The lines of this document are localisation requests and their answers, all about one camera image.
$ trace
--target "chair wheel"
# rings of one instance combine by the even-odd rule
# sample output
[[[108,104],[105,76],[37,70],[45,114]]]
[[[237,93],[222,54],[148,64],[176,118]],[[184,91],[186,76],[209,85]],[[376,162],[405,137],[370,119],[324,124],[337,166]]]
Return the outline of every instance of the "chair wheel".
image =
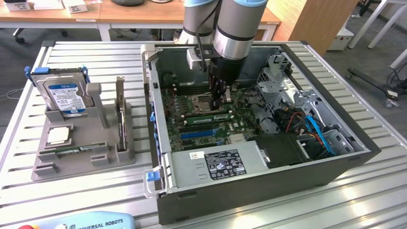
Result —
[[[17,42],[18,44],[23,44],[25,43],[25,40],[22,37],[15,37],[14,38],[14,42]]]
[[[389,102],[389,100],[385,100],[385,107],[392,108],[393,104]]]

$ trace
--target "label sticker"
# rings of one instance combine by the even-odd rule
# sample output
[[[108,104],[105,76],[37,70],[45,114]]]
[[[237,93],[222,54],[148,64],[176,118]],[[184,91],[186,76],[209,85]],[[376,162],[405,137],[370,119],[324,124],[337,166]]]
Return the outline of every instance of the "label sticker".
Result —
[[[90,146],[81,146],[81,147],[80,147],[80,150],[81,150],[81,151],[86,151],[86,150],[90,150],[90,149],[93,149],[93,148],[96,148],[96,147],[98,147],[98,146],[101,146],[101,145],[97,144],[97,145],[90,145]]]
[[[237,149],[205,154],[204,160],[212,180],[246,174]]]
[[[398,96],[398,94],[397,94],[396,92],[392,92],[392,91],[388,91],[388,90],[386,90],[386,93],[388,93],[390,96],[393,96],[393,97],[397,97],[397,96]]]
[[[197,151],[197,152],[189,153],[189,157],[190,157],[190,160],[202,158],[204,157],[204,151]]]
[[[201,119],[201,120],[194,120],[192,123],[205,123],[205,122],[210,122],[212,119],[206,118],[206,119]]]
[[[72,149],[72,150],[66,150],[62,152],[56,152],[56,155],[68,155],[68,154],[74,154],[78,153],[78,149]]]
[[[78,22],[96,22],[94,19],[76,19]]]
[[[213,116],[213,119],[217,120],[217,119],[225,119],[228,118],[228,114],[221,114],[221,115],[214,115]]]
[[[85,106],[82,99],[76,95],[76,92],[78,91],[76,84],[49,85],[48,88],[61,112],[66,114],[84,112]]]

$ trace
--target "blue pcie slot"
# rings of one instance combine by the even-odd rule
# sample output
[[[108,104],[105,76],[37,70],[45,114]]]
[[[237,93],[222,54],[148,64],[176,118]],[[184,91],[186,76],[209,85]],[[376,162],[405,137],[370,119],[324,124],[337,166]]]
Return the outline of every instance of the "blue pcie slot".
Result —
[[[200,131],[194,133],[181,133],[180,139],[193,138],[193,137],[209,137],[216,134],[214,130]]]

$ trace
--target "aluminum extrusion table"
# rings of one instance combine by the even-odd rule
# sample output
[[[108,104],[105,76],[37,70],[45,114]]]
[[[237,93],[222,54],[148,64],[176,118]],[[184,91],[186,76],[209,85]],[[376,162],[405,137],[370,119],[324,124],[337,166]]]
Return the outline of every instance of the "aluminum extrusion table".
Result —
[[[300,42],[286,42],[286,45],[381,148],[381,153],[324,187],[172,225],[157,224],[156,201],[144,197],[141,186],[142,170],[150,168],[141,44],[56,42],[53,47],[41,47],[34,67],[70,68],[85,64],[90,81],[101,83],[102,103],[113,102],[114,79],[116,76],[124,76],[124,95],[132,104],[136,163],[81,177],[32,182],[30,168],[41,123],[45,120],[45,105],[37,90],[26,83],[0,144],[0,156],[3,153],[0,171],[0,227],[15,228],[36,220],[93,210],[129,213],[137,228],[148,229],[349,229],[407,226],[405,139],[313,49]],[[300,78],[296,69],[293,77]],[[308,87],[304,80],[298,80],[298,84]]]

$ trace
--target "blue tab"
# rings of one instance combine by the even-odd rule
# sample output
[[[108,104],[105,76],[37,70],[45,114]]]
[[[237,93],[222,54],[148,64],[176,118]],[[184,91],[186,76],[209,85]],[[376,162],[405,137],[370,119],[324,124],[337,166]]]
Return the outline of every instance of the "blue tab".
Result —
[[[150,112],[149,121],[154,122],[154,113],[153,112]]]
[[[320,137],[320,140],[322,141],[322,143],[324,143],[324,145],[325,145],[325,150],[326,150],[326,152],[330,153],[330,155],[336,156],[334,152],[333,152],[332,149],[330,149],[330,145],[329,145],[328,141],[326,141],[325,138],[324,138],[322,132],[320,131],[320,129],[318,129],[318,127],[317,127],[316,121],[314,121],[313,118],[312,118],[310,116],[308,116],[308,115],[305,116],[305,118],[306,118],[308,121],[310,122],[310,124],[312,124],[312,126],[313,126],[313,128],[314,128],[314,130],[316,130],[316,132],[317,132],[317,135],[318,135],[318,137]]]
[[[146,181],[148,182],[156,181],[158,179],[160,179],[160,172],[158,171],[153,171],[153,172],[146,173]]]
[[[237,4],[246,7],[258,7],[266,3],[266,0],[233,0]]]
[[[213,0],[185,0],[184,7],[197,7],[209,4]]]
[[[85,79],[86,83],[89,83],[90,80],[89,80],[89,75],[88,75],[88,68],[85,66],[81,67],[81,73],[84,75],[84,79]]]
[[[48,73],[49,73],[49,68],[48,68],[48,67],[36,68],[36,69],[33,70],[33,73],[34,73],[34,74],[48,74]]]
[[[32,78],[30,78],[30,67],[29,66],[25,66],[25,68],[23,68],[23,75],[25,75],[26,79],[29,79],[29,81],[32,82],[32,85],[36,87],[36,84],[33,83]]]

